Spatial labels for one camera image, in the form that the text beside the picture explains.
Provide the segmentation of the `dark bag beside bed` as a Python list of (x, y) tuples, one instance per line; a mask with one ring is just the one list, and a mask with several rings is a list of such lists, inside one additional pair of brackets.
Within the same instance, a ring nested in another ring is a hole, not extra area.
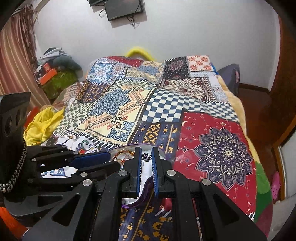
[(228, 89), (238, 95), (240, 84), (240, 68), (238, 64), (230, 64), (218, 70), (218, 74), (223, 78)]

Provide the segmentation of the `pile of clothes and boxes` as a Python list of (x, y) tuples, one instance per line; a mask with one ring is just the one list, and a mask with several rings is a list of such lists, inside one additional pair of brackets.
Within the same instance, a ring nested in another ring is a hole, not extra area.
[(49, 100), (56, 99), (70, 85), (79, 81), (82, 67), (62, 48), (49, 48), (37, 62), (34, 78)]

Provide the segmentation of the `wall-mounted black television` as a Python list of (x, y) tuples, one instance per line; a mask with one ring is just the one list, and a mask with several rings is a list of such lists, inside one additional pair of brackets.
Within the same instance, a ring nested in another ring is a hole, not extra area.
[(88, 0), (90, 6), (103, 6), (106, 0)]

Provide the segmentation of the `small dark wall monitor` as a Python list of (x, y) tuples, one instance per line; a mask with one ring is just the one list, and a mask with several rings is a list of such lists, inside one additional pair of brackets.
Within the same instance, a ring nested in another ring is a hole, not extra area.
[(133, 16), (142, 13), (142, 1), (140, 0), (108, 0), (104, 2), (104, 8), (109, 21)]

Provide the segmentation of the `purple heart-shaped jewelry box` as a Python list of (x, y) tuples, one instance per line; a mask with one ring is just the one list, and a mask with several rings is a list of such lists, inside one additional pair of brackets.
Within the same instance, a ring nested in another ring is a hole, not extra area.
[(137, 198), (123, 198), (122, 207), (134, 208), (139, 206), (146, 198), (150, 187), (152, 186), (152, 148), (150, 144), (132, 144), (109, 150), (111, 161), (117, 161), (121, 165), (121, 169), (125, 161), (135, 156), (135, 148), (140, 147), (142, 150), (142, 172), (140, 175), (140, 192)]

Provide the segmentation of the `striped pink curtain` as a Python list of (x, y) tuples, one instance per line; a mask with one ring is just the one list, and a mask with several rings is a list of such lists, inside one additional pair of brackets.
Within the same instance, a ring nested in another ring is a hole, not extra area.
[(37, 69), (34, 10), (26, 6), (1, 30), (1, 95), (30, 92), (29, 109), (50, 101), (34, 77)]

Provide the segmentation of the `pink slipper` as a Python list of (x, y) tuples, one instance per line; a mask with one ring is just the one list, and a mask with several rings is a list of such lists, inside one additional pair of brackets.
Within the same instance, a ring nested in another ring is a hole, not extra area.
[(278, 171), (276, 171), (273, 175), (273, 180), (271, 184), (271, 196), (273, 201), (277, 200), (280, 187), (281, 187), (280, 174)]

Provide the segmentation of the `brown wooden door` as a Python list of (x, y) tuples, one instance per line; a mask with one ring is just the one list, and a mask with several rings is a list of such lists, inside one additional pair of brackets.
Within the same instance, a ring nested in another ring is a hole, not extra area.
[(295, 36), (287, 24), (280, 21), (280, 56), (271, 89), (271, 117), (274, 145), (295, 118)]

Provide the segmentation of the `yellow cloth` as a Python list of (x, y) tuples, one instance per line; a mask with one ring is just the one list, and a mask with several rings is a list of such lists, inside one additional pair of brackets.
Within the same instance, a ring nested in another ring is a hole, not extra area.
[(23, 133), (27, 146), (40, 145), (52, 135), (64, 117), (65, 107), (56, 111), (53, 106), (40, 111)]

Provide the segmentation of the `colourful patchwork bedspread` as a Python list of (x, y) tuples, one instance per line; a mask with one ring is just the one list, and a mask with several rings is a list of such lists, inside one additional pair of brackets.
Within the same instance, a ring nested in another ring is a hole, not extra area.
[[(157, 63), (111, 56), (95, 60), (46, 145), (88, 154), (150, 144), (187, 178), (211, 180), (250, 219), (256, 166), (245, 128), (208, 56)], [(173, 240), (169, 200), (121, 209), (119, 240)]]

